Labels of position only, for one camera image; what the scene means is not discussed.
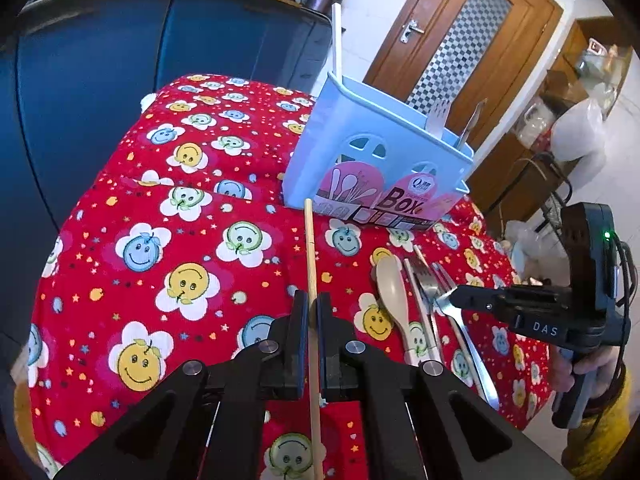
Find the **yellow right sleeve forearm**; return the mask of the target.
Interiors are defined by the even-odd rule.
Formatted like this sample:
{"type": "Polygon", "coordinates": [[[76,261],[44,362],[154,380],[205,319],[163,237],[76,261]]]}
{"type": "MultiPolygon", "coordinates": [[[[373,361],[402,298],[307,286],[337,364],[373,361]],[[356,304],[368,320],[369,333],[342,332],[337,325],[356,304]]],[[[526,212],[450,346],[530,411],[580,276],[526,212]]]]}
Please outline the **yellow right sleeve forearm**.
{"type": "Polygon", "coordinates": [[[590,399],[582,422],[567,434],[561,463],[575,479],[599,479],[631,430],[631,378],[622,365],[608,390],[590,399]]]}

